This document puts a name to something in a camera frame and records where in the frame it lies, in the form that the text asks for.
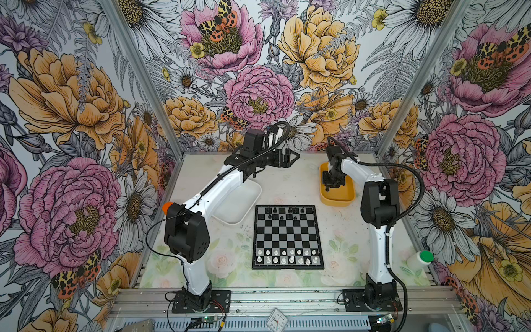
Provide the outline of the white plastic tray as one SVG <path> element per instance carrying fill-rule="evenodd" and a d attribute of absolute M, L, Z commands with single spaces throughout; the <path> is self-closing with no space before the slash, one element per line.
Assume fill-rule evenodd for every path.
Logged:
<path fill-rule="evenodd" d="M 254 208 L 261 193 L 260 184 L 247 180 L 222 200 L 212 217 L 226 225 L 240 224 Z"/>

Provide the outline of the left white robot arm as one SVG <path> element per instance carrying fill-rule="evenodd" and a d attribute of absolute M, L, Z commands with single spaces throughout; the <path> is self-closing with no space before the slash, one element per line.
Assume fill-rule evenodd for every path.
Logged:
<path fill-rule="evenodd" d="M 218 174 L 185 203 L 168 202 L 164 242 L 181 262 L 185 286 L 176 293 L 176 303 L 186 309 L 204 312 L 212 301 L 212 281 L 207 275 L 203 256 L 210 246 L 207 222 L 226 198 L 249 177 L 268 166 L 289 168 L 300 157 L 291 149 L 282 149 L 290 125 L 280 121 L 267 128 L 249 129 L 243 144 L 225 159 Z"/>

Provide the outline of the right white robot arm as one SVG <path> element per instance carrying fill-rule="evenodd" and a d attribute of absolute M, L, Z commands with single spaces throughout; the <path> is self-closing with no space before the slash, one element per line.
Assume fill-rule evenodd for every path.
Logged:
<path fill-rule="evenodd" d="M 322 172 L 325 190 L 341 188 L 347 177 L 362 187 L 360 214 L 369 229 L 371 261 L 366 285 L 359 295 L 344 292 L 344 300 L 372 311 L 402 309 L 398 279 L 391 268 L 391 240 L 400 214 L 398 184 L 371 169 L 338 145 L 326 148 L 328 170 Z"/>

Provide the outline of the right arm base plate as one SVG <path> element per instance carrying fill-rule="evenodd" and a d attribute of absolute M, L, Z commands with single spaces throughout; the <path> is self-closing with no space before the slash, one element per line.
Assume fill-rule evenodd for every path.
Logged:
<path fill-rule="evenodd" d="M 375 292 L 366 292 L 365 289 L 344 289 L 342 297 L 347 312 L 403 310 L 402 302 L 395 291 L 379 295 Z"/>

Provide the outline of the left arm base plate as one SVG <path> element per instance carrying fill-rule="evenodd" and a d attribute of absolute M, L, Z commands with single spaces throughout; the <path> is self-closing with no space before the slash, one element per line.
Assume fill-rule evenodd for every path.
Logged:
<path fill-rule="evenodd" d="M 193 295 L 180 290 L 171 301 L 173 314 L 227 313 L 230 310 L 230 290 L 208 290 L 204 295 Z"/>

